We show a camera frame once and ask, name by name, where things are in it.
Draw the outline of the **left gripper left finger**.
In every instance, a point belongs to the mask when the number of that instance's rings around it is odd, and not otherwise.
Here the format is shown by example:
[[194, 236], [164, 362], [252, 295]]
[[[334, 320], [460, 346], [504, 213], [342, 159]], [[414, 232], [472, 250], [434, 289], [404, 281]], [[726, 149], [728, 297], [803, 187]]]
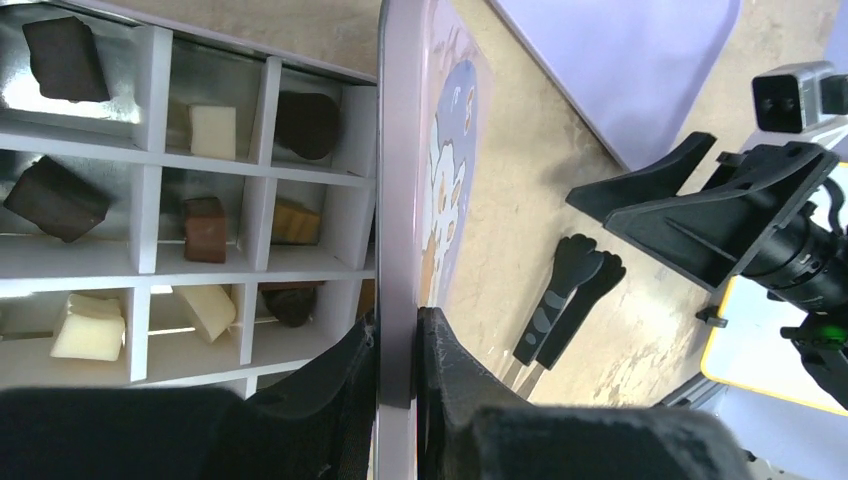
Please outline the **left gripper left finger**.
[[363, 479], [376, 411], [371, 325], [241, 398], [218, 387], [1, 395], [5, 479]]

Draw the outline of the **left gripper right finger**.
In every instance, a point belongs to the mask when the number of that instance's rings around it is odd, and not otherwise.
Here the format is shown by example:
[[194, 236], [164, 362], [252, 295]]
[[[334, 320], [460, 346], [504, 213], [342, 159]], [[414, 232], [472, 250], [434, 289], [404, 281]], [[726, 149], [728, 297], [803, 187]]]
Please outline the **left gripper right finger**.
[[458, 341], [439, 308], [418, 311], [422, 479], [749, 479], [715, 418], [670, 407], [533, 405]]

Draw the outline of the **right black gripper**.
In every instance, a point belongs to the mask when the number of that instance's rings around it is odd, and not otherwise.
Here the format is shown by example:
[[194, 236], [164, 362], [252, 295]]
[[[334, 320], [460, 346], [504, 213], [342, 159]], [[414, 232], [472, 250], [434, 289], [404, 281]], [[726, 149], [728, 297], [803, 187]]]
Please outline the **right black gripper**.
[[655, 164], [574, 188], [566, 202], [704, 289], [742, 272], [803, 311], [845, 308], [847, 242], [815, 223], [806, 202], [838, 155], [815, 143], [761, 144], [726, 154], [716, 179], [680, 194], [715, 141], [694, 132]]

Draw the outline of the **black metal tongs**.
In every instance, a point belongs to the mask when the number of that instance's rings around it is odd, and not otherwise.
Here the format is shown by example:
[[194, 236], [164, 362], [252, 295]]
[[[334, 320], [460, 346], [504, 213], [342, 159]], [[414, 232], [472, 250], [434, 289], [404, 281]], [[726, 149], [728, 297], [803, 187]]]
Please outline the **black metal tongs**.
[[588, 315], [624, 278], [620, 256], [598, 251], [597, 242], [583, 234], [559, 240], [552, 275], [512, 351], [503, 383], [516, 386], [523, 368], [530, 373], [517, 394], [527, 400], [542, 374], [556, 365]]

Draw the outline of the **dark chocolate tray bottom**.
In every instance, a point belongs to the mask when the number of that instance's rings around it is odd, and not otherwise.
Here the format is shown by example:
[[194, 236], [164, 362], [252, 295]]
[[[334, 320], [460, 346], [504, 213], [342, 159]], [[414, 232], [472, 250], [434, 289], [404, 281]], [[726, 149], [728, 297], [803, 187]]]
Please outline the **dark chocolate tray bottom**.
[[321, 160], [336, 147], [341, 132], [341, 112], [322, 93], [281, 91], [278, 96], [275, 142], [298, 156]]

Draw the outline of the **silver metal box lid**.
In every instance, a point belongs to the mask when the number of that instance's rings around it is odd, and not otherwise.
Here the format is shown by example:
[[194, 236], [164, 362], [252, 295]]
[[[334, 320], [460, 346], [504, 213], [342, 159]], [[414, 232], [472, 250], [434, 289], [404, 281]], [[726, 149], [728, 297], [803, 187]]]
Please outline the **silver metal box lid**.
[[494, 77], [449, 1], [386, 1], [379, 35], [374, 472], [412, 479], [417, 312], [450, 296]]

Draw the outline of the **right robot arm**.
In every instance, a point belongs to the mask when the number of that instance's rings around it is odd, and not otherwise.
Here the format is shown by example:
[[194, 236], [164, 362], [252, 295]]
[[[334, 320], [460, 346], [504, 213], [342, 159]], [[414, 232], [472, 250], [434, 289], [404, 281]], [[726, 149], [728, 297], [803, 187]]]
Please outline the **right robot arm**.
[[567, 202], [681, 274], [715, 291], [743, 276], [805, 313], [781, 336], [838, 404], [847, 402], [847, 236], [839, 158], [807, 142], [723, 153], [698, 192], [680, 189], [714, 144], [690, 134], [656, 163], [572, 189]]

